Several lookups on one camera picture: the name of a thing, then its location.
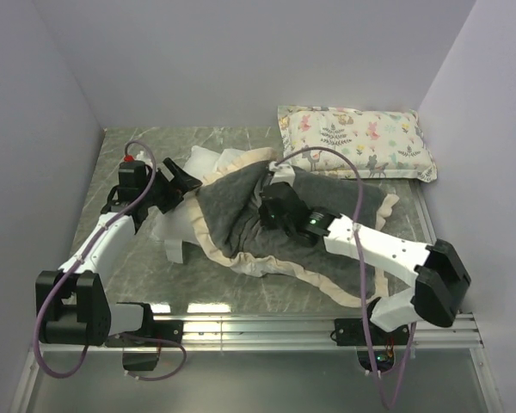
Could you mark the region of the white pillow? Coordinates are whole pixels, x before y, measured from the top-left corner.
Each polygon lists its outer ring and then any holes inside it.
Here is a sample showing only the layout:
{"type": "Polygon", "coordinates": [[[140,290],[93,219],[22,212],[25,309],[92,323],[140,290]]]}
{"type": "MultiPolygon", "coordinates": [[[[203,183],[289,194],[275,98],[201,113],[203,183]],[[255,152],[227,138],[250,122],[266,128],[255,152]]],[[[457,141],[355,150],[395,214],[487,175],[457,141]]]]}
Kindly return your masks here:
{"type": "MultiPolygon", "coordinates": [[[[205,175],[214,171],[219,158],[219,153],[195,145],[182,169],[190,176],[201,180],[205,175]]],[[[185,201],[174,210],[165,214],[159,213],[156,216],[151,237],[163,244],[170,262],[183,264],[183,244],[199,245],[189,221],[185,201]]]]}

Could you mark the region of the grey pillowcase with cream ruffle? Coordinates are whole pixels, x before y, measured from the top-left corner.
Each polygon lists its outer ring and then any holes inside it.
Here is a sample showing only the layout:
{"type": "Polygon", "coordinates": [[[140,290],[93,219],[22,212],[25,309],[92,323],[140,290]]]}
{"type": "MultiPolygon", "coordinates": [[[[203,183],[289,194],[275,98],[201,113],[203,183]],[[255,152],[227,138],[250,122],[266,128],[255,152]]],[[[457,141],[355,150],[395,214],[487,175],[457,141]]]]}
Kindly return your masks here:
{"type": "MultiPolygon", "coordinates": [[[[244,151],[214,172],[187,198],[188,216],[206,256],[236,273],[282,274],[313,286],[345,307],[360,303],[358,261],[329,254],[322,242],[309,248],[282,230],[261,225],[259,193],[267,166],[277,157],[270,147],[244,151]]],[[[308,207],[323,207],[381,230],[399,201],[372,185],[295,170],[293,187],[308,207]]]]}

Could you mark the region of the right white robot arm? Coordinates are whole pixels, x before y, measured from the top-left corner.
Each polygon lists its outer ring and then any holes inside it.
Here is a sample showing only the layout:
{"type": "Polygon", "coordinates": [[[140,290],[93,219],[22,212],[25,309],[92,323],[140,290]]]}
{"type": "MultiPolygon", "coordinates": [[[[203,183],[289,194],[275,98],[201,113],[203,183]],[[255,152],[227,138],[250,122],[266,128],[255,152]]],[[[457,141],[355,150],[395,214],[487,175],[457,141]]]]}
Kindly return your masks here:
{"type": "Polygon", "coordinates": [[[407,289],[377,300],[361,324],[363,337],[379,344],[391,331],[424,320],[452,327],[470,288],[470,275],[451,243],[404,240],[358,224],[323,207],[308,207],[287,182],[261,191],[261,219],[305,247],[323,243],[333,256],[346,256],[382,269],[407,289]]]}

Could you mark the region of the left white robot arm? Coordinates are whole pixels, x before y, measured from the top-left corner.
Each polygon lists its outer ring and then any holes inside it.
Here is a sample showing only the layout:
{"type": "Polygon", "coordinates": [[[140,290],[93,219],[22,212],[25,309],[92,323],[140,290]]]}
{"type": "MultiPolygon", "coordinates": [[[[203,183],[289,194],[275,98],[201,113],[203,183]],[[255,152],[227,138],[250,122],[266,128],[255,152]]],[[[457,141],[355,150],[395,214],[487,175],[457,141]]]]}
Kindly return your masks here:
{"type": "Polygon", "coordinates": [[[165,158],[163,164],[167,176],[157,167],[125,157],[95,229],[59,269],[39,274],[35,282],[39,342],[100,346],[110,336],[124,334],[137,346],[154,340],[157,331],[150,305],[111,304],[103,283],[151,208],[170,212],[185,194],[201,186],[171,159],[165,158]]]}

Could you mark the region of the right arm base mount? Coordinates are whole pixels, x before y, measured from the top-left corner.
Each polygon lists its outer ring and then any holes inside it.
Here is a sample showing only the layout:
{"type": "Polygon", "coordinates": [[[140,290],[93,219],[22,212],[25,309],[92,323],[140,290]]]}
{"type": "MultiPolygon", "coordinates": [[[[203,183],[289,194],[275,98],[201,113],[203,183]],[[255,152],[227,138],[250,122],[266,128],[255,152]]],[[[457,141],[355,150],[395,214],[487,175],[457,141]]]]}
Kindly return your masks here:
{"type": "MultiPolygon", "coordinates": [[[[362,320],[336,318],[334,327],[335,329],[330,333],[330,339],[336,343],[337,347],[356,347],[359,364],[367,373],[370,373],[372,365],[366,348],[362,320]]],[[[371,324],[370,333],[373,346],[378,347],[374,351],[374,356],[379,374],[386,374],[397,366],[395,347],[408,343],[410,328],[403,326],[387,333],[371,324]]]]}

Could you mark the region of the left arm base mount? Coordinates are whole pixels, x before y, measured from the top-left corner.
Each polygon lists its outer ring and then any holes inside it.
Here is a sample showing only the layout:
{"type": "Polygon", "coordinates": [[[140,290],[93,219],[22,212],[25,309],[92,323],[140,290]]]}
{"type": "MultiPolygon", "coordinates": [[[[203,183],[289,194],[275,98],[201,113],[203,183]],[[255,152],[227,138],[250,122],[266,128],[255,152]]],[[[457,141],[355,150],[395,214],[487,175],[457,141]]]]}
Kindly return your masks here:
{"type": "Polygon", "coordinates": [[[122,349],[125,374],[142,381],[159,381],[178,374],[187,362],[187,350],[182,345],[184,322],[180,319],[151,321],[146,327],[118,333],[105,341],[106,348],[122,349]],[[160,373],[159,361],[170,350],[178,355],[175,366],[160,373]]]}

